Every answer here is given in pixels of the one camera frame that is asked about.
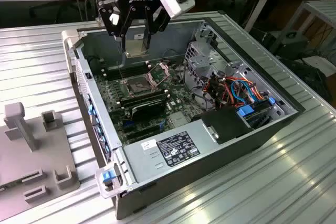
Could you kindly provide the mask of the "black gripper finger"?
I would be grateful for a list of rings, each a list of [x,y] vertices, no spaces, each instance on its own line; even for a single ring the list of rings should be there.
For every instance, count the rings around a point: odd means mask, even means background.
[[[146,50],[150,48],[151,37],[158,31],[163,32],[169,21],[170,16],[168,15],[167,11],[161,6],[160,12],[158,16],[154,19],[152,9],[148,6],[145,7],[145,31],[143,37],[143,46]]]
[[[133,21],[133,3],[130,0],[97,0],[96,4],[108,35],[119,45],[121,62],[117,61],[117,66],[124,66],[126,34]]]

